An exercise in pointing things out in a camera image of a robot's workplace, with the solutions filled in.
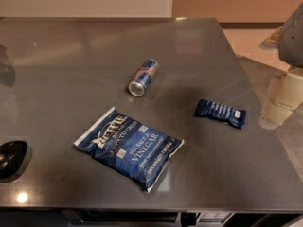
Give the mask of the grey and cream robot arm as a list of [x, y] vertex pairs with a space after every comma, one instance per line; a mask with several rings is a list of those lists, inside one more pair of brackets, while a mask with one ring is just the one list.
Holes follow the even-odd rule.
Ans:
[[283, 24], [277, 49], [279, 59], [290, 68], [274, 73], [270, 82], [259, 119], [266, 130], [281, 126], [303, 103], [303, 3]]

